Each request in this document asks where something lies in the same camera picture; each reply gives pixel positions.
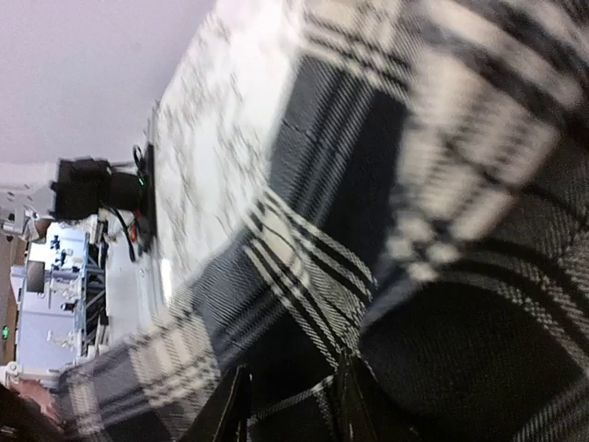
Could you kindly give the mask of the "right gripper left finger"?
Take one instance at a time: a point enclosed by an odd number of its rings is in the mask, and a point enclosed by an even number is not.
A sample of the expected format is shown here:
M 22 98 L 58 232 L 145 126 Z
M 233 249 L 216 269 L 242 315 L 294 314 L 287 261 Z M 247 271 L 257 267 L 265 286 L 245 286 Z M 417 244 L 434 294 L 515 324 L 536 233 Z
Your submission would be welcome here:
M 247 366 L 228 372 L 179 441 L 246 442 L 251 392 L 251 374 Z

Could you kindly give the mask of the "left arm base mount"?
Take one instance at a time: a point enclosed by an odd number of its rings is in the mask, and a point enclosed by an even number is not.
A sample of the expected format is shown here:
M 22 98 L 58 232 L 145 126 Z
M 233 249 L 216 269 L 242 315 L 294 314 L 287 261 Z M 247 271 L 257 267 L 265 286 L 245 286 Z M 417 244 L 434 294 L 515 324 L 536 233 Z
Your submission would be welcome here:
M 92 157 L 58 163 L 50 216 L 58 221 L 81 221 L 102 209 L 116 216 L 132 262 L 150 251 L 157 233 L 155 146 L 133 148 L 134 173 L 120 165 Z

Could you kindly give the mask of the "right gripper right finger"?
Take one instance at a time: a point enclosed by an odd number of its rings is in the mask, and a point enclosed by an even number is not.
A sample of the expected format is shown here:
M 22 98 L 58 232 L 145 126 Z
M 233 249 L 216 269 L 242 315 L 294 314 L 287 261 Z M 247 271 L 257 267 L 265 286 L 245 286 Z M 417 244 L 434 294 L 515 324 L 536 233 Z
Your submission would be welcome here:
M 335 382 L 340 441 L 419 440 L 419 435 L 391 404 L 360 358 L 341 354 Z

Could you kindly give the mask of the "plaid black white garment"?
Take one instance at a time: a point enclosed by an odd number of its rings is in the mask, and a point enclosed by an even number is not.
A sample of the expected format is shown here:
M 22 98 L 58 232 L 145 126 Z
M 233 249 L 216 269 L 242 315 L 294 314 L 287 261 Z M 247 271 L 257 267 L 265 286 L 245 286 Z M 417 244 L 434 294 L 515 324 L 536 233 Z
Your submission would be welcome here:
M 70 441 L 340 441 L 341 354 L 418 441 L 588 437 L 588 5 L 313 1 L 271 173 L 148 332 L 65 372 Z

